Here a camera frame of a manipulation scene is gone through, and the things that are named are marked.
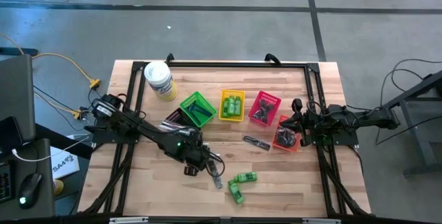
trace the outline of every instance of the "yellow label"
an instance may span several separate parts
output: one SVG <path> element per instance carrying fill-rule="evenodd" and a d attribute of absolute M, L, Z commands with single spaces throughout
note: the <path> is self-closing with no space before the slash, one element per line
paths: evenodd
<path fill-rule="evenodd" d="M 163 92 L 163 93 L 161 93 L 159 91 L 154 91 L 154 92 L 161 100 L 164 100 L 164 101 L 173 100 L 177 96 L 177 85 L 175 84 L 175 81 L 172 80 L 171 81 L 171 88 L 167 92 Z"/>

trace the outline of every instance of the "keyboard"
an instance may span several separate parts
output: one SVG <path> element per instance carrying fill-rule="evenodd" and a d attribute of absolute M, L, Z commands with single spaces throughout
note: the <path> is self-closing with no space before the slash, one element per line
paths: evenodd
<path fill-rule="evenodd" d="M 0 162 L 0 203 L 14 198 L 14 161 Z"/>

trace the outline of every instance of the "yellow basket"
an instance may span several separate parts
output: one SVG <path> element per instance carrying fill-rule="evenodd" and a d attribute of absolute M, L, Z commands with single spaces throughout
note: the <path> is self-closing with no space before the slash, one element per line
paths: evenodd
<path fill-rule="evenodd" d="M 230 118 L 224 118 L 222 117 L 222 105 L 224 103 L 224 99 L 230 96 L 240 96 L 241 99 L 241 115 L 239 116 L 232 116 Z M 235 90 L 222 90 L 221 91 L 221 100 L 220 100 L 220 110 L 218 117 L 220 120 L 227 120 L 227 121 L 234 121 L 234 122 L 241 122 L 244 120 L 244 105 L 246 103 L 246 92 L 244 91 L 235 91 Z"/>

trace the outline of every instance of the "yellow cable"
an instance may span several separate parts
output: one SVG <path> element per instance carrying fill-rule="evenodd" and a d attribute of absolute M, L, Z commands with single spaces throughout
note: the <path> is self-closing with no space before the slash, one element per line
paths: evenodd
<path fill-rule="evenodd" d="M 9 40 L 10 42 L 12 42 L 19 50 L 20 50 L 20 53 L 22 54 L 22 55 L 24 55 L 25 53 L 23 52 L 23 50 L 20 48 L 20 46 L 15 42 L 15 41 L 13 41 L 11 38 L 9 38 L 8 36 L 6 36 L 5 34 L 3 34 L 2 32 L 0 32 L 0 35 L 2 35 L 3 37 L 5 37 L 7 40 Z M 63 59 L 67 59 L 68 61 L 70 61 L 70 62 L 72 62 L 72 64 L 74 64 L 74 66 L 76 66 L 77 68 L 78 68 L 78 70 L 84 75 L 84 77 L 86 77 L 86 79 L 88 79 L 89 80 L 89 88 L 97 88 L 98 86 L 99 86 L 99 84 L 100 84 L 100 80 L 99 79 L 92 79 L 91 77 L 89 77 L 87 74 L 86 74 L 86 72 L 84 72 L 84 70 L 80 67 L 80 66 L 78 66 L 78 64 L 76 63 L 76 62 L 74 62 L 74 60 L 72 60 L 71 58 L 69 58 L 69 57 L 66 57 L 66 56 L 64 56 L 64 55 L 60 55 L 60 54 L 56 54 L 56 53 L 42 53 L 42 54 L 39 54 L 39 55 L 36 55 L 36 56 L 34 56 L 33 57 L 33 59 L 35 59 L 35 58 L 38 58 L 38 57 L 42 57 L 42 56 L 46 56 L 46 55 L 53 55 L 53 56 L 56 56 L 56 57 L 61 57 L 61 58 L 63 58 Z"/>
<path fill-rule="evenodd" d="M 3 34 L 2 32 L 0 32 L 0 35 L 2 35 L 3 37 L 5 37 L 7 40 L 9 40 L 10 42 L 12 42 L 19 50 L 20 50 L 20 53 L 22 54 L 22 55 L 24 55 L 25 53 L 23 52 L 23 50 L 20 48 L 20 46 L 15 42 L 15 41 L 13 41 L 11 38 L 9 38 L 8 36 L 6 36 L 5 34 Z"/>
<path fill-rule="evenodd" d="M 37 97 L 39 97 L 40 99 L 42 99 L 44 102 L 47 102 L 49 105 L 51 105 L 51 106 L 53 106 L 53 107 L 57 107 L 57 108 L 60 109 L 60 110 L 67 111 L 68 113 L 72 113 L 73 115 L 76 115 L 77 113 L 80 113 L 79 111 L 72 111 L 72 110 L 70 110 L 70 109 L 67 109 L 67 108 L 64 108 L 64 107 L 62 107 L 62 106 L 56 105 L 56 104 L 50 102 L 49 100 L 44 99 L 44 98 L 43 98 L 40 94 L 38 94 L 37 92 L 34 92 L 34 94 L 35 94 Z"/>
<path fill-rule="evenodd" d="M 92 79 L 91 77 L 89 77 L 89 76 L 83 71 L 83 69 L 80 68 L 80 66 L 78 66 L 78 64 L 77 64 L 76 62 L 74 62 L 74 60 L 72 60 L 71 58 L 66 57 L 66 56 L 64 56 L 64 55 L 60 55 L 60 54 L 56 54 L 56 53 L 42 53 L 42 54 L 38 54 L 38 55 L 34 56 L 33 59 L 38 58 L 38 57 L 42 57 L 42 56 L 46 56 L 46 55 L 54 55 L 54 56 L 57 56 L 57 57 L 61 57 L 61 58 L 67 59 L 68 61 L 72 62 L 72 63 L 74 64 L 74 66 L 76 66 L 76 67 L 78 68 L 78 70 L 84 75 L 84 77 L 86 77 L 86 78 L 89 80 L 89 82 L 92 82 L 92 81 L 93 81 L 93 79 Z"/>

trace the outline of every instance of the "wooden table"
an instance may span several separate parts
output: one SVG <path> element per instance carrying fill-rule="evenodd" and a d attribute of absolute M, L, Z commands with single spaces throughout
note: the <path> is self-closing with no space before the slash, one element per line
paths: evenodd
<path fill-rule="evenodd" d="M 117 60 L 108 93 L 127 91 L 131 60 Z M 325 99 L 328 104 L 345 104 L 338 66 L 320 64 Z M 135 147 L 126 196 L 125 215 L 142 216 L 248 216 L 248 217 L 319 217 L 326 216 L 318 158 L 313 145 L 298 153 L 272 148 L 264 151 L 242 141 L 245 135 L 271 142 L 277 119 L 263 128 L 249 121 L 247 114 L 263 90 L 282 99 L 276 118 L 291 115 L 291 102 L 299 97 L 307 101 L 304 73 L 289 68 L 172 68 L 178 95 L 171 102 L 155 97 L 146 84 L 142 110 L 146 120 L 157 125 L 172 113 L 186 97 L 199 91 L 218 110 L 221 89 L 246 91 L 244 121 L 225 122 L 214 117 L 203 128 L 204 141 L 226 163 L 222 175 L 224 187 L 216 189 L 207 172 L 198 176 L 183 174 L 184 165 L 163 154 L 157 145 L 145 139 Z M 109 180 L 115 152 L 114 144 L 100 147 L 90 160 L 79 210 L 86 209 L 98 197 Z M 348 147 L 336 147 L 340 177 L 358 204 L 370 211 L 361 165 Z M 258 181 L 240 185 L 245 202 L 236 205 L 227 181 L 236 174 L 258 173 Z M 335 209 L 336 191 L 330 188 Z M 116 186 L 113 208 L 118 199 Z"/>

